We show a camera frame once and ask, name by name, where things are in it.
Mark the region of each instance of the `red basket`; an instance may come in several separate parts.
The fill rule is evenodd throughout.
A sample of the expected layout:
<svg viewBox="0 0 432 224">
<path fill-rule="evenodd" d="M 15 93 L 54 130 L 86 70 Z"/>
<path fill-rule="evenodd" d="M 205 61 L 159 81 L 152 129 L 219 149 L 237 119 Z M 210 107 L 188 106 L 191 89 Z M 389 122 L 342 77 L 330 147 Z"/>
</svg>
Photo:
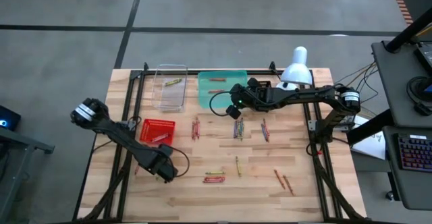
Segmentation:
<svg viewBox="0 0 432 224">
<path fill-rule="evenodd" d="M 148 144 L 167 144 L 171 146 L 174 137 L 174 128 L 176 127 L 174 121 L 166 121 L 159 119 L 145 119 L 142 125 L 140 140 Z M 152 140 L 158 136 L 169 134 L 168 137 L 158 141 Z"/>
</svg>

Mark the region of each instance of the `clear plastic container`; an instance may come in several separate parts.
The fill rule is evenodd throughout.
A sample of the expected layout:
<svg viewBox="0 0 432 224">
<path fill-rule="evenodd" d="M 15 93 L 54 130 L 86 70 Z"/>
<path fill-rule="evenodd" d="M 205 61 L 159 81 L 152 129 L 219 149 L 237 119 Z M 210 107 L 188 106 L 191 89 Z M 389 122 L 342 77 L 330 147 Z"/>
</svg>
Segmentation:
<svg viewBox="0 0 432 224">
<path fill-rule="evenodd" d="M 152 105 L 160 111 L 183 111 L 187 79 L 185 65 L 159 65 L 153 79 Z"/>
</svg>

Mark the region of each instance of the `keyboard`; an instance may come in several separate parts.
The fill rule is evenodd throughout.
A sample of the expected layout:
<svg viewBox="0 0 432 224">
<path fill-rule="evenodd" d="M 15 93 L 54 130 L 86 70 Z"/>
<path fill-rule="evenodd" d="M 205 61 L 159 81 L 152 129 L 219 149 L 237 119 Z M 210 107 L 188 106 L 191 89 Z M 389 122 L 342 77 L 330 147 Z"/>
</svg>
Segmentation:
<svg viewBox="0 0 432 224">
<path fill-rule="evenodd" d="M 432 140 L 398 134 L 398 144 L 402 169 L 432 172 Z"/>
</svg>

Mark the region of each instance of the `gray floor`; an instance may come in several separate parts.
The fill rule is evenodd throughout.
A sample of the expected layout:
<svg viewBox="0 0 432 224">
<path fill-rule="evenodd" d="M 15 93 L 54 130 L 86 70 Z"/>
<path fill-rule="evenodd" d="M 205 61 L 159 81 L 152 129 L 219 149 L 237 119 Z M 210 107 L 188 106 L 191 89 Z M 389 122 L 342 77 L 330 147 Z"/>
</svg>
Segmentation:
<svg viewBox="0 0 432 224">
<path fill-rule="evenodd" d="M 133 0 L 0 0 L 0 24 L 125 26 Z M 283 28 L 395 31 L 404 21 L 394 0 L 141 0 L 135 26 Z M 56 145 L 37 154 L 17 203 L 16 218 L 35 223 L 72 218 L 94 134 L 72 125 L 70 111 L 86 97 L 103 99 L 122 32 L 0 30 L 0 105 L 22 114 L 19 132 Z M 287 65 L 305 46 L 309 67 L 330 67 L 338 80 L 373 61 L 370 44 L 382 37 L 132 33 L 123 68 L 184 63 L 189 67 Z M 387 108 L 379 96 L 364 105 Z M 371 96 L 368 89 L 362 98 Z M 358 174 L 368 216 L 380 221 L 428 223 L 432 213 L 408 211 L 383 199 L 384 173 Z"/>
</svg>

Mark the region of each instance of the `wooden tabletop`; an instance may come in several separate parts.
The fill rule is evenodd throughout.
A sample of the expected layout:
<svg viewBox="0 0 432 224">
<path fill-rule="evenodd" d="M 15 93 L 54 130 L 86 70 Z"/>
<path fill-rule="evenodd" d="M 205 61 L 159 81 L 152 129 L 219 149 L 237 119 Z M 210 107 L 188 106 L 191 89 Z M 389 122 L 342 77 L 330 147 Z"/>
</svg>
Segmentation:
<svg viewBox="0 0 432 224">
<path fill-rule="evenodd" d="M 329 69 L 312 70 L 317 86 L 333 84 Z M 105 103 L 114 121 L 122 117 L 129 73 L 129 69 L 115 69 L 111 76 Z M 254 77 L 270 80 L 272 86 L 278 82 L 275 76 Z M 242 110 L 244 139 L 240 141 L 233 139 L 231 117 L 218 117 L 199 106 L 197 76 L 188 76 L 183 113 L 162 113 L 152 107 L 152 83 L 153 76 L 147 76 L 140 116 L 176 122 L 172 146 L 189 156 L 190 169 L 184 177 L 164 184 L 143 169 L 134 175 L 137 162 L 133 160 L 124 221 L 322 221 L 313 162 L 305 151 L 308 134 L 302 105 L 290 105 L 269 113 Z M 321 104 L 321 110 L 325 117 L 331 107 Z M 201 137 L 193 141 L 191 125 L 196 116 L 200 119 Z M 263 118 L 270 131 L 270 143 L 265 142 L 261 131 Z M 346 139 L 341 133 L 334 136 Z M 95 147 L 106 141 L 106 136 L 97 136 Z M 338 188 L 354 209 L 366 216 L 348 145 L 333 141 L 329 149 Z M 115 144 L 111 143 L 93 154 L 78 217 L 89 213 L 107 189 L 114 152 Z M 242 177 L 238 177 L 236 156 L 240 160 Z M 186 160 L 180 153 L 174 152 L 172 161 L 179 173 L 185 170 Z M 281 187 L 274 169 L 287 175 L 294 195 Z M 205 172 L 219 170 L 226 172 L 223 184 L 203 183 Z M 327 187 L 326 195 L 334 217 Z"/>
</svg>

